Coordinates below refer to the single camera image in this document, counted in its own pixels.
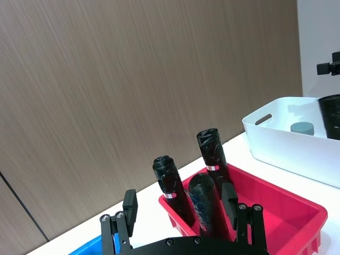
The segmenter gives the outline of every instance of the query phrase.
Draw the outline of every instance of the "gray cap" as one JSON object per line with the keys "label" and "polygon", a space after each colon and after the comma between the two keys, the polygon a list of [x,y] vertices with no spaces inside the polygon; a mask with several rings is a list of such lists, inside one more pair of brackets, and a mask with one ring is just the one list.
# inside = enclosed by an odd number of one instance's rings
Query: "gray cap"
{"label": "gray cap", "polygon": [[291,125],[291,132],[314,135],[314,125],[309,122],[297,122]]}

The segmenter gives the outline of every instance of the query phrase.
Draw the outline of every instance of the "brown wooden panel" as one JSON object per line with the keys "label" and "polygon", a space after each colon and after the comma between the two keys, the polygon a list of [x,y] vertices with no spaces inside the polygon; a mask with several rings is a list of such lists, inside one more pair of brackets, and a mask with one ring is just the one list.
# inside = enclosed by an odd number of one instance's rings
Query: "brown wooden panel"
{"label": "brown wooden panel", "polygon": [[19,255],[46,240],[0,178],[0,254]]}
{"label": "brown wooden panel", "polygon": [[302,93],[292,0],[1,1],[0,35],[0,168],[49,238]]}

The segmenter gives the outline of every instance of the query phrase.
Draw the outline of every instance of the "red label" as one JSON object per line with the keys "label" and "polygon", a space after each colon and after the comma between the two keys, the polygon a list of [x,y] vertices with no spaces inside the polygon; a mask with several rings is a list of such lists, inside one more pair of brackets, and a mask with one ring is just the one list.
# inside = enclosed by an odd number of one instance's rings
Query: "red label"
{"label": "red label", "polygon": [[171,193],[171,194],[164,194],[165,198],[175,198],[177,197],[176,193]]}
{"label": "red label", "polygon": [[216,171],[216,170],[219,170],[219,166],[207,166],[207,170]]}

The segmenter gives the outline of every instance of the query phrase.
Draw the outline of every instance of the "red tray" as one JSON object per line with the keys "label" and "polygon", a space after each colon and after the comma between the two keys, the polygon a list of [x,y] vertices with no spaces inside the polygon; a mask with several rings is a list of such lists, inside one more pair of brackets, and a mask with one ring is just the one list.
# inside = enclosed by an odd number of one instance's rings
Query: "red tray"
{"label": "red tray", "polygon": [[[281,189],[269,182],[257,178],[232,165],[228,165],[230,177],[233,180],[239,202],[252,206],[259,203],[263,206],[263,217],[267,247],[271,255],[311,255],[318,252],[320,246],[320,230],[327,219],[324,207],[301,198],[291,192]],[[206,173],[206,168],[199,173]],[[188,189],[191,177],[183,181]],[[164,196],[158,199],[168,212],[172,225],[183,236],[199,235],[199,221],[189,227],[184,220],[166,203]],[[224,212],[231,239],[236,232],[232,229]]]}

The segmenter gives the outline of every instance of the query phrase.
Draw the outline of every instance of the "white storage bin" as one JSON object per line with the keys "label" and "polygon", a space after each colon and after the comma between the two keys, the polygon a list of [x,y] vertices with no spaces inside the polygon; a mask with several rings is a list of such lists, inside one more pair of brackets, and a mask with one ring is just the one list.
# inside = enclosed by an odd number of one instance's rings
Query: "white storage bin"
{"label": "white storage bin", "polygon": [[[340,188],[340,141],[327,138],[318,98],[279,98],[242,122],[254,158]],[[312,123],[314,136],[290,132],[296,122]]]}

